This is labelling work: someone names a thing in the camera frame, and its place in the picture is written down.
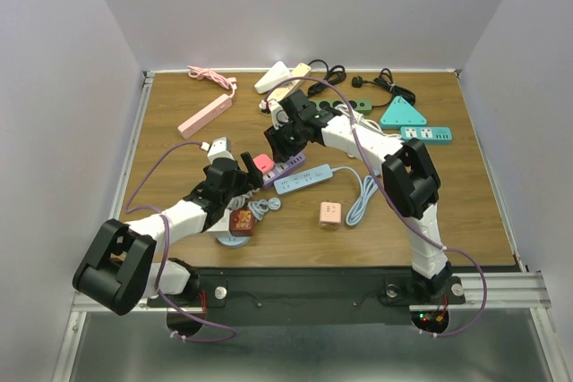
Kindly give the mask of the light blue power strip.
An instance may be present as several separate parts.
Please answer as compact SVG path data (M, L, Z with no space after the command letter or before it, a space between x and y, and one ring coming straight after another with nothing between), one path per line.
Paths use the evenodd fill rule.
M332 177L331 167L328 164L324 164L278 179L274 182L274 188L278 195L284 195L300 191L315 184L324 183Z

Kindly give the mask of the dark red cube socket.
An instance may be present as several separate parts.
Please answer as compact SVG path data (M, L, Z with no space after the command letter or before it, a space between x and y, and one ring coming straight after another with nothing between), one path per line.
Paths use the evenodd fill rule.
M256 218L250 209L237 209L230 214L229 230L234 237L250 237L255 222Z

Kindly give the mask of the pink cube socket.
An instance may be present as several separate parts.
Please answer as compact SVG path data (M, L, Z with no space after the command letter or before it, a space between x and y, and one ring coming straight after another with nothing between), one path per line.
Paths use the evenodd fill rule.
M342 207L340 203L323 201L320 204L319 227L338 228L342 222Z

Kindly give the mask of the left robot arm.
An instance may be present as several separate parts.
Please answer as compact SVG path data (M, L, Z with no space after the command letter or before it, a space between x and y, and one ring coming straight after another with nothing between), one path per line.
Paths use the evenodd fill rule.
M209 230L233 198L262 186L251 154L244 152L241 159L245 170L234 159L214 159L203 168L205 180L171 208L130 223L107 220L76 269L73 288L120 316L153 295L149 284L156 248Z

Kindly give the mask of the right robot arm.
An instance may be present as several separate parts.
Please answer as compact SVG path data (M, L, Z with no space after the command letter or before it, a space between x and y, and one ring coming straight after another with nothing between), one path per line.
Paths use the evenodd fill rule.
M263 104L272 118L264 135L276 162L287 161L309 143L338 149L364 162L408 229L413 294L421 301L440 296L451 277L451 265L438 227L440 178L423 142L384 135L337 107L318 108L301 90Z

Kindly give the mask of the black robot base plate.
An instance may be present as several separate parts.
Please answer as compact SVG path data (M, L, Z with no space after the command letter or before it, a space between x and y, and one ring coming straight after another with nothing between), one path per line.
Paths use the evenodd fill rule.
M453 276L430 294L408 267L203 267L171 299L231 327L408 325L413 306L434 310L465 303L452 291L460 282Z

